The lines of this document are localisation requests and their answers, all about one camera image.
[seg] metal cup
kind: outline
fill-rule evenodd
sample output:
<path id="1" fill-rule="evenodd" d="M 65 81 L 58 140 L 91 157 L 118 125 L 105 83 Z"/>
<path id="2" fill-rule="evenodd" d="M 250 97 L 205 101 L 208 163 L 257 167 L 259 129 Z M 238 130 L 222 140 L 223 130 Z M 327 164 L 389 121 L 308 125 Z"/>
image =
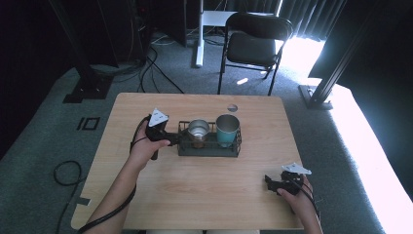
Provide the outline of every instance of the metal cup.
<path id="1" fill-rule="evenodd" d="M 240 120 L 230 114 L 220 115 L 216 119 L 216 137 L 222 147 L 232 145 L 238 130 L 240 129 Z"/>
<path id="2" fill-rule="evenodd" d="M 188 135 L 192 140 L 192 146 L 194 148 L 203 148 L 208 132 L 209 124 L 207 121 L 202 119 L 191 121 L 188 125 Z"/>

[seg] desk leg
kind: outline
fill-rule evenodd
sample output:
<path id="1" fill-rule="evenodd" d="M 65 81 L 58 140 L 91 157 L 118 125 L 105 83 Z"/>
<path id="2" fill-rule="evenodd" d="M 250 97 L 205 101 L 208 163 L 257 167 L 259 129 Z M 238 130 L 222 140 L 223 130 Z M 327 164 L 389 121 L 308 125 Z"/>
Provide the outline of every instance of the desk leg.
<path id="1" fill-rule="evenodd" d="M 200 0 L 200 26 L 198 37 L 198 50 L 197 50 L 197 66 L 202 67 L 204 61 L 204 0 Z"/>

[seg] human hand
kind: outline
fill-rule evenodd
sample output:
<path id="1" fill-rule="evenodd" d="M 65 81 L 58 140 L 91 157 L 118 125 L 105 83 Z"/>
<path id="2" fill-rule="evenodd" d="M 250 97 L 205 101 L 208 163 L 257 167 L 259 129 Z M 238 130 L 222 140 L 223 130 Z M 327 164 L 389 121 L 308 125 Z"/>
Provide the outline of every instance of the human hand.
<path id="1" fill-rule="evenodd" d="M 313 199 L 313 187 L 305 175 L 303 175 L 303 178 L 304 185 L 302 186 L 302 188 Z M 319 218 L 317 217 L 316 209 L 313 206 L 312 201 L 306 196 L 303 191 L 300 191 L 295 196 L 282 188 L 277 189 L 277 191 L 291 206 L 298 218 L 300 218 L 301 222 L 304 225 L 306 233 L 322 233 L 321 227 L 319 226 Z"/>
<path id="2" fill-rule="evenodd" d="M 128 159 L 128 161 L 132 161 L 140 171 L 145 168 L 147 162 L 155 153 L 155 151 L 170 144 L 169 140 L 166 139 L 151 141 L 149 138 L 147 138 L 145 133 L 147 125 L 148 121 L 144 121 L 138 129 L 138 133 L 134 140 L 134 145 L 131 149 L 131 154 Z"/>

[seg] metal rack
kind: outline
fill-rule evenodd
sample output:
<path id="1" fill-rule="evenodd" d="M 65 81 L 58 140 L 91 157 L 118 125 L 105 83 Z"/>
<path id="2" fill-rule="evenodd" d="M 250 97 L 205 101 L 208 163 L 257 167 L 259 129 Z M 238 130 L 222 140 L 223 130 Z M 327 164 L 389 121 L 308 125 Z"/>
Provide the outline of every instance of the metal rack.
<path id="1" fill-rule="evenodd" d="M 201 156 L 201 157 L 238 157 L 241 150 L 241 130 L 238 130 L 233 142 L 228 142 L 228 147 L 222 147 L 216 138 L 216 127 L 214 122 L 208 122 L 209 133 L 206 140 L 203 141 L 204 146 L 201 148 L 194 147 L 194 141 L 188 136 L 189 121 L 179 121 L 178 132 L 182 135 L 182 139 L 178 147 L 179 156 Z"/>

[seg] black stand base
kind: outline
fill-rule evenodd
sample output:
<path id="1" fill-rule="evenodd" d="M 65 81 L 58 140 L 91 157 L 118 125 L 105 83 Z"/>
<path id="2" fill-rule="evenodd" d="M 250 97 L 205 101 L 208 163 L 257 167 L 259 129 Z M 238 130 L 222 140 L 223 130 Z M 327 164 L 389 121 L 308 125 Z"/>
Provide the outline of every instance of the black stand base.
<path id="1" fill-rule="evenodd" d="M 306 102 L 307 108 L 309 109 L 318 109 L 318 110 L 330 110 L 333 108 L 333 105 L 330 101 L 325 101 L 323 103 L 313 102 L 311 97 L 315 91 L 317 86 L 307 86 L 307 85 L 300 85 L 298 89 L 301 91 L 301 95 L 303 96 L 304 101 Z"/>
<path id="2" fill-rule="evenodd" d="M 84 79 L 80 78 L 72 94 L 66 95 L 63 103 L 82 103 L 83 99 L 105 99 L 112 84 L 112 76 L 99 77 L 100 81 L 93 89 L 85 89 Z"/>

